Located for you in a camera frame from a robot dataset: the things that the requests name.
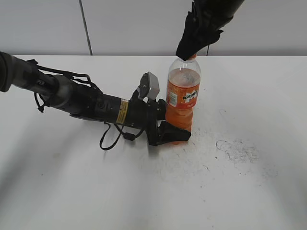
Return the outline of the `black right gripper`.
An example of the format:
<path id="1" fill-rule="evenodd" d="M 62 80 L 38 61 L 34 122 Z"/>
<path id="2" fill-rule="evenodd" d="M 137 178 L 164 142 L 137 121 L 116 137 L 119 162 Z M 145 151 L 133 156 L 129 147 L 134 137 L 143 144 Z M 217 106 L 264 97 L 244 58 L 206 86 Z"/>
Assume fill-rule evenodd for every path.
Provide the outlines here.
<path id="1" fill-rule="evenodd" d="M 243 2 L 244 0 L 194 0 L 192 14 L 188 14 L 185 19 L 185 28 L 176 49 L 176 56 L 188 60 L 204 47 L 216 43 L 223 30 L 198 30 L 198 26 L 226 25 Z"/>

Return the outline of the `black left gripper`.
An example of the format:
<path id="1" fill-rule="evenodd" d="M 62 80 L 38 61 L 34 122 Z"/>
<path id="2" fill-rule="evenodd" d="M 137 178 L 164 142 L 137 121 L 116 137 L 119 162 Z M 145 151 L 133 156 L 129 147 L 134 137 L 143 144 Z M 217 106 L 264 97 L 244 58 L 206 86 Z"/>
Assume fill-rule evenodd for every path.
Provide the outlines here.
<path id="1" fill-rule="evenodd" d="M 134 141 L 143 132 L 148 143 L 158 146 L 170 142 L 188 141 L 191 132 L 178 128 L 165 120 L 166 102 L 163 99 L 144 102 L 140 99 L 130 99 L 125 126 L 139 129 L 138 134 L 125 133 L 125 139 Z"/>

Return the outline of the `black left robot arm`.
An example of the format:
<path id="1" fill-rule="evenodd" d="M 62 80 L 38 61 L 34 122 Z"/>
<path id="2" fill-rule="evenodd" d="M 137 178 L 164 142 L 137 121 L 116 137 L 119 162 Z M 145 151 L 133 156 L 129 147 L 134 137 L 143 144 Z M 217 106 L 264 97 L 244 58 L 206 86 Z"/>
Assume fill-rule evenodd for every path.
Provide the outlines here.
<path id="1" fill-rule="evenodd" d="M 17 86 L 34 93 L 40 112 L 52 107 L 70 116 L 99 121 L 114 126 L 119 136 L 134 141 L 145 133 L 151 146 L 188 141 L 191 132 L 168 123 L 166 103 L 157 99 L 158 78 L 144 73 L 129 100 L 104 94 L 86 74 L 79 74 L 38 65 L 36 60 L 23 60 L 0 54 L 0 90 Z"/>

